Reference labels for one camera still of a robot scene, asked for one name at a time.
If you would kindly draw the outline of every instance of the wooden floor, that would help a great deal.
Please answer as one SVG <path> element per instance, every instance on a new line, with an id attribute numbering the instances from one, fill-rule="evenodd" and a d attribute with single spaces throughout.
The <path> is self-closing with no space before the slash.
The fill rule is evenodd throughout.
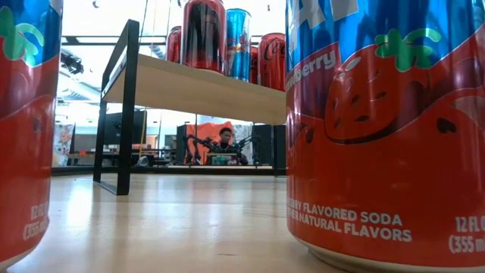
<path id="1" fill-rule="evenodd" d="M 52 178 L 47 234 L 7 272 L 341 272 L 291 236 L 285 198 L 284 178 L 132 175 L 122 197 Z"/>

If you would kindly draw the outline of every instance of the black metal shelf frame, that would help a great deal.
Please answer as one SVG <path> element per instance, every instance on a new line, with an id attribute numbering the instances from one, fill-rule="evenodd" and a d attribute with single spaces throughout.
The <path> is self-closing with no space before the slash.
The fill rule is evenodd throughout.
<path id="1" fill-rule="evenodd" d="M 96 136 L 96 151 L 93 182 L 117 196 L 128 195 L 130 192 L 131 173 L 152 174 L 222 174 L 222 175 L 285 175 L 285 169 L 277 167 L 277 126 L 273 126 L 273 168 L 139 168 L 131 166 L 132 129 L 135 110 L 136 70 L 139 51 L 139 22 L 128 20 L 119 40 L 109 58 L 108 65 L 102 76 L 102 91 L 99 108 L 98 131 Z M 113 83 L 125 72 L 123 106 L 121 114 L 120 146 L 117 167 L 103 167 L 103 151 L 105 143 L 105 123 L 107 102 L 104 100 Z M 112 185 L 102 181 L 103 173 L 117 173 L 117 184 Z"/>

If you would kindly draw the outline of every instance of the can rim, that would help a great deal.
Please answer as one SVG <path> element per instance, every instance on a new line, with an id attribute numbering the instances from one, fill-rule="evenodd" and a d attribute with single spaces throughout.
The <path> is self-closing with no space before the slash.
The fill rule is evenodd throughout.
<path id="1" fill-rule="evenodd" d="M 246 12 L 252 18 L 251 13 L 249 11 L 245 10 L 245 9 L 242 9 L 242 8 L 229 8 L 229 9 L 227 9 L 226 13 L 228 11 L 244 11 L 244 12 Z"/>
<path id="2" fill-rule="evenodd" d="M 266 33 L 263 36 L 261 36 L 261 39 L 263 39 L 263 37 L 266 37 L 266 36 L 271 35 L 271 34 L 282 34 L 283 36 L 285 36 L 285 33 Z"/>

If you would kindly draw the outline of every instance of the strawberry soda can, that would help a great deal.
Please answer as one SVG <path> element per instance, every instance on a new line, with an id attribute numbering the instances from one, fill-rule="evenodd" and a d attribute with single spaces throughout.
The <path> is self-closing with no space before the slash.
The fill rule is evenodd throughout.
<path id="1" fill-rule="evenodd" d="M 258 47 L 251 46 L 251 61 L 249 66 L 249 82 L 258 84 Z"/>
<path id="2" fill-rule="evenodd" d="M 258 46 L 258 82 L 262 86 L 284 91 L 285 88 L 285 35 L 269 33 Z"/>
<path id="3" fill-rule="evenodd" d="M 182 42 L 181 31 L 181 26 L 177 26 L 173 27 L 170 34 L 168 34 L 165 61 L 180 63 L 180 44 Z"/>
<path id="4" fill-rule="evenodd" d="M 182 28 L 182 64 L 224 74 L 227 29 L 222 1 L 189 0 Z"/>
<path id="5" fill-rule="evenodd" d="M 468 0 L 286 1 L 288 227 L 317 257 L 485 272 L 483 15 Z"/>
<path id="6" fill-rule="evenodd" d="M 62 0 L 0 0 L 0 271 L 49 225 Z"/>

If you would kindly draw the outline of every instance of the soda can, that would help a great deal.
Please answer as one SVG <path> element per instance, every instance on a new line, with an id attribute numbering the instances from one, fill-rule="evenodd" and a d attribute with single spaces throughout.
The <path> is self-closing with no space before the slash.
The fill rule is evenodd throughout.
<path id="1" fill-rule="evenodd" d="M 189 0 L 182 28 L 182 64 L 224 74 L 227 29 L 222 1 Z"/>
<path id="2" fill-rule="evenodd" d="M 262 86 L 285 90 L 285 35 L 269 33 L 258 46 L 258 82 Z"/>
<path id="3" fill-rule="evenodd" d="M 417 3 L 286 1 L 288 227 L 348 271 L 485 272 L 483 2 Z"/>
<path id="4" fill-rule="evenodd" d="M 249 82 L 258 84 L 258 47 L 251 46 L 251 66 L 249 68 Z"/>
<path id="5" fill-rule="evenodd" d="M 0 271 L 49 225 L 62 1 L 0 0 Z"/>
<path id="6" fill-rule="evenodd" d="M 182 43 L 182 27 L 173 27 L 167 37 L 165 61 L 180 63 L 180 44 Z"/>
<path id="7" fill-rule="evenodd" d="M 249 20 L 251 14 L 240 8 L 227 10 L 227 70 L 228 76 L 249 81 L 251 60 L 251 36 Z"/>

